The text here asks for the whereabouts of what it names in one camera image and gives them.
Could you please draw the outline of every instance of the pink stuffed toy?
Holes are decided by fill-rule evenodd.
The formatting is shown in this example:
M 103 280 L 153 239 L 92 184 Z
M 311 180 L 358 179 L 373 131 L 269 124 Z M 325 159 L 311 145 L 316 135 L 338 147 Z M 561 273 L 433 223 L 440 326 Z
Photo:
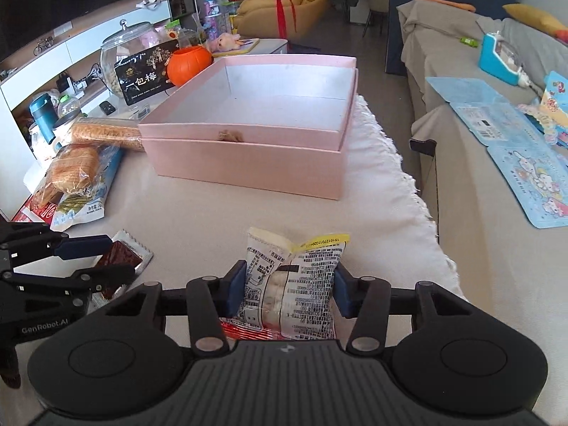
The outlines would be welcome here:
M 212 53 L 216 53 L 217 51 L 225 53 L 239 49 L 244 44 L 239 40 L 240 38 L 241 36 L 239 34 L 231 35 L 230 33 L 222 33 L 214 40 L 207 42 L 209 51 Z

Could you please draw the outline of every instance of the dark gray floor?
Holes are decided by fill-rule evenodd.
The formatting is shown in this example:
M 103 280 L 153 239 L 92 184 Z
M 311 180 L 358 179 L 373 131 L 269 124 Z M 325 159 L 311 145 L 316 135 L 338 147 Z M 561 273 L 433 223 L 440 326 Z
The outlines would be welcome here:
M 365 38 L 362 34 L 362 25 L 347 24 L 339 12 L 330 9 L 302 39 L 302 45 L 319 48 L 322 54 L 357 58 L 359 94 L 368 102 L 384 132 L 394 140 L 403 158 L 403 170 L 419 181 L 420 161 L 408 147 L 414 112 L 407 79 L 384 73 L 386 22 L 381 36 L 378 23 L 369 27 Z

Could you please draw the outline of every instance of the yellow armchair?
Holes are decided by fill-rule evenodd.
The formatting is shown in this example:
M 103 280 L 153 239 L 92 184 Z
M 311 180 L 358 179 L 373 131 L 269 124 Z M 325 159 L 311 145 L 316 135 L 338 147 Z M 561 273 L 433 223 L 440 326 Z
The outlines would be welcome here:
M 299 41 L 329 8 L 329 0 L 282 0 L 289 41 Z M 237 33 L 243 37 L 280 38 L 276 0 L 244 0 L 234 19 Z

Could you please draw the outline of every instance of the pink box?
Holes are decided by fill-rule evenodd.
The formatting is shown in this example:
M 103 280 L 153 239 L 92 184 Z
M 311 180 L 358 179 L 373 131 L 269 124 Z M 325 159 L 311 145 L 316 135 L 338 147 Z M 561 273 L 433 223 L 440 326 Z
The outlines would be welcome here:
M 356 92 L 355 58 L 231 56 L 173 93 L 140 132 L 160 175 L 339 199 Z

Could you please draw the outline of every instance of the black remote control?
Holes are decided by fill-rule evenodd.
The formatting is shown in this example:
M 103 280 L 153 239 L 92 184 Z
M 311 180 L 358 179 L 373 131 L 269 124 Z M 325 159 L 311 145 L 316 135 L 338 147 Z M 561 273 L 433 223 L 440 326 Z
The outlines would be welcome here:
M 109 101 L 101 102 L 99 107 L 105 115 L 111 115 L 113 112 L 116 112 L 116 107 L 114 107 Z

